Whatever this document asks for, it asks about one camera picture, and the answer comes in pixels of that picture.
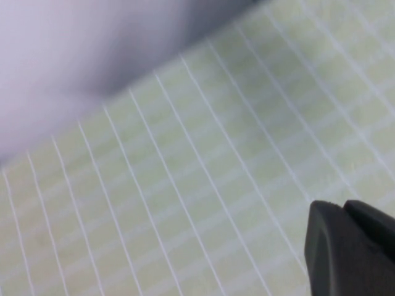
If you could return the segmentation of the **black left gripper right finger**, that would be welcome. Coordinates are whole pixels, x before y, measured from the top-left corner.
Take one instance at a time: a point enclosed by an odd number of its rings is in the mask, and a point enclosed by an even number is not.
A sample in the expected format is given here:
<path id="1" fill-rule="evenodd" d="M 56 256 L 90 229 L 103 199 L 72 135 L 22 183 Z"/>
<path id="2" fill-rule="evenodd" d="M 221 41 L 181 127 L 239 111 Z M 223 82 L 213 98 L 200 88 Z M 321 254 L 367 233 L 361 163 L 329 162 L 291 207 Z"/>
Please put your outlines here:
<path id="1" fill-rule="evenodd" d="M 377 244 L 394 244 L 394 218 L 360 200 L 348 200 L 343 208 Z"/>

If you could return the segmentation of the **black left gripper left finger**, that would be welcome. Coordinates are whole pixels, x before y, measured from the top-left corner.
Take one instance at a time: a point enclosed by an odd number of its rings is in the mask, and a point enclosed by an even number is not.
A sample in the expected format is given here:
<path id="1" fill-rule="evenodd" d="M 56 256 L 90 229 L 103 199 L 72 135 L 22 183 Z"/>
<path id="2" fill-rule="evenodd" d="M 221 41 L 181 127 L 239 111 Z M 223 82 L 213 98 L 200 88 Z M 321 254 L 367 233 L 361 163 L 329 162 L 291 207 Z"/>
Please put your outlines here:
<path id="1" fill-rule="evenodd" d="M 312 295 L 394 295 L 394 244 L 377 244 L 345 209 L 315 200 L 304 256 Z"/>

